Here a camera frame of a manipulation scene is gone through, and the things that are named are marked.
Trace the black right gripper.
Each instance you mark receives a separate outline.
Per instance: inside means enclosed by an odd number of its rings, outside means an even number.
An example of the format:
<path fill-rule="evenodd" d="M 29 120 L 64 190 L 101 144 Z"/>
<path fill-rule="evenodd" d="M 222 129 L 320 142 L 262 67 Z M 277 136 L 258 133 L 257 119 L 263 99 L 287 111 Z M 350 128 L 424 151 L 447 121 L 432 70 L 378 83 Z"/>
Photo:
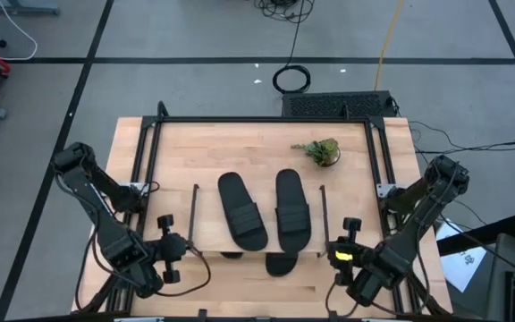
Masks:
<path fill-rule="evenodd" d="M 368 246 L 356 242 L 361 225 L 361 219 L 345 217 L 342 228 L 347 235 L 339 236 L 326 245 L 325 259 L 332 269 L 337 270 L 334 281 L 339 286 L 350 285 L 354 280 L 353 268 L 365 266 L 373 253 Z"/>

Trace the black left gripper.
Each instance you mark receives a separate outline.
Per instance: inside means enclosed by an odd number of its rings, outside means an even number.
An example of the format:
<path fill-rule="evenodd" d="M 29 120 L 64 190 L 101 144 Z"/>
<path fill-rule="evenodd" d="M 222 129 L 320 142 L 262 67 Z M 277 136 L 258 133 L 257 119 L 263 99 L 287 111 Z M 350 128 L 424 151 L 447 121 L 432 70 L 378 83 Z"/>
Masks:
<path fill-rule="evenodd" d="M 174 224 L 173 215 L 163 215 L 157 220 L 157 226 L 162 232 L 162 236 L 151 242 L 157 261 L 165 263 L 163 280 L 166 284 L 177 284 L 181 281 L 180 272 L 174 268 L 174 262 L 180 261 L 186 252 L 190 255 L 195 254 L 193 241 L 187 241 L 178 233 L 172 232 Z"/>

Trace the wooden shelf with black frame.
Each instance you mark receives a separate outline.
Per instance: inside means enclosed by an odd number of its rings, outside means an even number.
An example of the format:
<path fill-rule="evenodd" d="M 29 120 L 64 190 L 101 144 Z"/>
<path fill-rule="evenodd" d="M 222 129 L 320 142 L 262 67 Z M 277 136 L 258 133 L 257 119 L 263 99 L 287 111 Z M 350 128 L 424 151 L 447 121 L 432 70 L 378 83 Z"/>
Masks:
<path fill-rule="evenodd" d="M 246 183 L 246 187 L 250 197 L 257 204 L 268 236 L 268 243 L 260 252 L 282 252 L 277 234 L 277 197 L 274 180 L 266 183 Z M 308 185 L 303 181 L 302 187 L 310 208 L 311 236 L 301 252 L 321 253 L 325 250 L 325 225 L 320 185 Z M 217 188 L 198 189 L 192 240 L 202 251 L 245 252 L 231 236 Z"/>

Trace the small potted succulent plant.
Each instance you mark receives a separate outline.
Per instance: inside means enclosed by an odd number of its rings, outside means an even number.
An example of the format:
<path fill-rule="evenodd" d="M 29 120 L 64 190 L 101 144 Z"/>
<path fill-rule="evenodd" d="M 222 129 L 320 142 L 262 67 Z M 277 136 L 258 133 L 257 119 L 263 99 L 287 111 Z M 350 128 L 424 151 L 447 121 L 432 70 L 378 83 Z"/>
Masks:
<path fill-rule="evenodd" d="M 294 144 L 291 149 L 302 150 L 318 166 L 328 167 L 336 164 L 341 157 L 341 150 L 337 140 L 333 138 L 313 140 L 307 144 Z"/>

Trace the white paper sheet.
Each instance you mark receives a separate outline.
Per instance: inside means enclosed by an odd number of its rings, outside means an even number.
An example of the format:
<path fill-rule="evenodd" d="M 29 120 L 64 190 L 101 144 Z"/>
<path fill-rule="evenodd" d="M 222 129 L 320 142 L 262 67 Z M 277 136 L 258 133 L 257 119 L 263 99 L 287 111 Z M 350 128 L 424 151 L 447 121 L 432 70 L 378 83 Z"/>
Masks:
<path fill-rule="evenodd" d="M 439 242 L 462 233 L 462 229 L 451 220 L 440 225 L 435 233 Z M 458 291 L 465 292 L 472 277 L 477 272 L 486 251 L 482 247 L 464 250 L 459 253 L 441 256 L 445 279 Z"/>

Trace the black desk crossbar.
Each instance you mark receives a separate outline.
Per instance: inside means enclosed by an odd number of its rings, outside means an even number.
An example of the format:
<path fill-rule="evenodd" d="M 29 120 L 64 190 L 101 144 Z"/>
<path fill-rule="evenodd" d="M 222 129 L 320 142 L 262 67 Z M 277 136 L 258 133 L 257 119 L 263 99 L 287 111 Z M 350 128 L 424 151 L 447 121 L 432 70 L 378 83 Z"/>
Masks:
<path fill-rule="evenodd" d="M 472 229 L 468 232 L 457 233 L 438 241 L 437 248 L 441 257 L 460 253 L 476 247 L 493 244 L 499 234 L 515 237 L 515 216 Z"/>

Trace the black perforated computer case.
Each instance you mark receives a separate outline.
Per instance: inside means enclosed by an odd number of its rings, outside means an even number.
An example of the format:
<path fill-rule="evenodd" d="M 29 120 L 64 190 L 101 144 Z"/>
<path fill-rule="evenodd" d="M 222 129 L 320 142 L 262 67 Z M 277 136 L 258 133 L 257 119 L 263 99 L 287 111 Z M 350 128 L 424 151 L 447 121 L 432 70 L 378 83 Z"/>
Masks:
<path fill-rule="evenodd" d="M 284 94 L 282 116 L 395 117 L 398 107 L 390 92 L 353 91 Z"/>

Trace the grey side desk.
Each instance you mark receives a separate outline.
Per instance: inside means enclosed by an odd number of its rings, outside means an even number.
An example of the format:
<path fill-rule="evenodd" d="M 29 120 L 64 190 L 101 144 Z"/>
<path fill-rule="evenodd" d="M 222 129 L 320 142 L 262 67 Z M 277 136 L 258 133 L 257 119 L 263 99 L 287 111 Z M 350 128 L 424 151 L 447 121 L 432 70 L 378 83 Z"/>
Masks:
<path fill-rule="evenodd" d="M 497 255 L 509 260 L 515 265 L 515 237 L 508 234 L 500 234 L 497 237 L 495 252 Z M 491 321 L 504 321 L 505 313 L 506 280 L 508 271 L 515 272 L 515 268 L 501 258 L 494 258 L 491 271 L 491 279 L 487 293 L 487 306 L 485 318 Z"/>

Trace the grey desk leg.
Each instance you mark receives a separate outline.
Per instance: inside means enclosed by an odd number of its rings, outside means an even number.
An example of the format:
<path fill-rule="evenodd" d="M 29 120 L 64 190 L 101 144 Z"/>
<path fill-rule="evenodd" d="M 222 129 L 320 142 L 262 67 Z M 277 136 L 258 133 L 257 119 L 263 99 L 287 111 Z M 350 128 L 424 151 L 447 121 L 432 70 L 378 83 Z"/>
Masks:
<path fill-rule="evenodd" d="M 0 0 L 0 12 L 9 14 L 53 14 L 59 15 L 61 9 L 51 0 Z"/>

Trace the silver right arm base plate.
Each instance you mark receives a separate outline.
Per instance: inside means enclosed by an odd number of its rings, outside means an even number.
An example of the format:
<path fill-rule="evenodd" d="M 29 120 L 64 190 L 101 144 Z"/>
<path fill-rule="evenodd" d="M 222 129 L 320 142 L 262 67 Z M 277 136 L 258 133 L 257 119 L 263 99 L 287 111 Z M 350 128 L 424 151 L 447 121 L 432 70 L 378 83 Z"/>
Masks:
<path fill-rule="evenodd" d="M 387 198 L 395 190 L 402 188 L 396 183 L 379 183 L 376 185 L 376 196 L 379 199 Z"/>

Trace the black aluminium table frame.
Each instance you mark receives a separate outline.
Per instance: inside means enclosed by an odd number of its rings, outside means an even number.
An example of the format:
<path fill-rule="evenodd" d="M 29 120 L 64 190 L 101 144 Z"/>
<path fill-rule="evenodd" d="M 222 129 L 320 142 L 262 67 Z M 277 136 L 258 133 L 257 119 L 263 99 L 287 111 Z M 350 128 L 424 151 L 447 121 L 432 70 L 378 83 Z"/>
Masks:
<path fill-rule="evenodd" d="M 281 117 L 168 117 L 161 126 L 156 152 L 136 158 L 140 131 L 150 126 L 140 117 L 122 117 L 115 126 L 108 152 L 98 160 L 118 182 L 152 177 L 160 188 L 149 201 L 144 236 L 156 239 L 156 220 L 172 214 L 177 233 L 192 239 L 197 192 L 217 188 L 225 173 L 239 174 L 245 183 L 275 181 L 285 168 L 296 170 L 301 182 L 320 185 L 325 239 L 342 234 L 342 220 L 362 220 L 359 241 L 369 246 L 383 236 L 378 217 L 377 181 L 385 168 L 373 170 L 369 158 L 379 156 L 379 143 L 367 144 L 362 123 L 299 122 Z M 333 138 L 341 150 L 339 161 L 318 166 L 294 144 Z M 217 251 L 202 251 L 203 259 L 187 255 L 177 265 L 182 279 L 161 295 L 134 298 L 134 316 L 191 318 L 202 309 L 211 318 L 327 318 L 329 309 L 345 313 L 354 302 L 341 288 L 333 288 L 334 272 L 321 253 L 300 253 L 297 266 L 286 276 L 266 272 L 263 252 L 247 252 L 231 260 Z"/>

